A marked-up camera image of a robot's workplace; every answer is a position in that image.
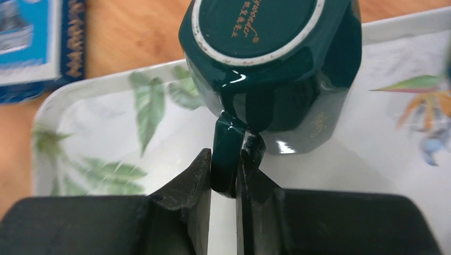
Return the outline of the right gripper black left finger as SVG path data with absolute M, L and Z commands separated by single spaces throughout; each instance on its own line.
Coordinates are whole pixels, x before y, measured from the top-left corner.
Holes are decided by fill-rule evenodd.
M 207 254 L 211 156 L 148 196 L 22 199 L 1 220 L 1 254 Z

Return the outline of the dark green faceted mug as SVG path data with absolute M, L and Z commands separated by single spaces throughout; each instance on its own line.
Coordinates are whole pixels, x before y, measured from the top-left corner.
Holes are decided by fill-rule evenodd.
M 215 124 L 211 187 L 236 195 L 240 152 L 328 141 L 361 66 L 358 1 L 191 1 L 179 41 Z

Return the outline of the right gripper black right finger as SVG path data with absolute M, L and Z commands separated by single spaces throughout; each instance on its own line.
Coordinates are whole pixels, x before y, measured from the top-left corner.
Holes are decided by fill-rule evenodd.
M 238 254 L 441 254 L 408 198 L 284 189 L 242 150 L 236 181 Z

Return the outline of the floral white serving tray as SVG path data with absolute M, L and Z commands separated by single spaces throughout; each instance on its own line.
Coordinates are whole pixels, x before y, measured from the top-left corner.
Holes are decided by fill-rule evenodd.
M 265 134 L 261 170 L 284 188 L 406 196 L 450 254 L 450 102 L 437 95 L 450 88 L 449 50 L 449 7 L 365 23 L 350 92 Z M 216 121 L 186 71 L 184 59 L 136 69 L 160 92 L 145 152 L 130 71 L 52 93 L 34 119 L 32 194 L 151 194 L 177 176 L 212 146 Z

